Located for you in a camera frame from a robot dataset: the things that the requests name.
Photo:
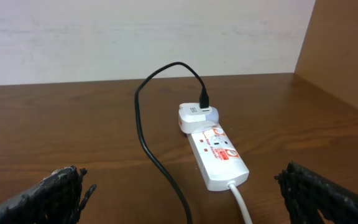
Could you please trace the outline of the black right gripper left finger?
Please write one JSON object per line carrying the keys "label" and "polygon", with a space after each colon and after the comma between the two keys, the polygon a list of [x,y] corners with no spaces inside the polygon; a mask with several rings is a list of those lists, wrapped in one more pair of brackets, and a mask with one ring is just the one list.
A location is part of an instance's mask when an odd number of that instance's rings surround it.
{"label": "black right gripper left finger", "polygon": [[53,171],[31,188],[0,203],[0,224],[77,224],[97,185],[83,193],[85,168]]}

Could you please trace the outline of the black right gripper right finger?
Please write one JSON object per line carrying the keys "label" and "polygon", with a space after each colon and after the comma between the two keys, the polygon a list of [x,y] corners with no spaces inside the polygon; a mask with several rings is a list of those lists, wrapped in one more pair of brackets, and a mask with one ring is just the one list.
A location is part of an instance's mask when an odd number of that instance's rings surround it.
{"label": "black right gripper right finger", "polygon": [[291,223],[358,223],[358,195],[290,162],[275,176]]}

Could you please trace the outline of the white power strip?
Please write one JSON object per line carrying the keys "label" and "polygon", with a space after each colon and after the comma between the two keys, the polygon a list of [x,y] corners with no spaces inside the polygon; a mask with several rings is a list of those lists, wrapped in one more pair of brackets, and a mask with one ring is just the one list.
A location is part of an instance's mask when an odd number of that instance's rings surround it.
{"label": "white power strip", "polygon": [[187,137],[209,191],[224,191],[248,179],[247,166],[220,125]]}

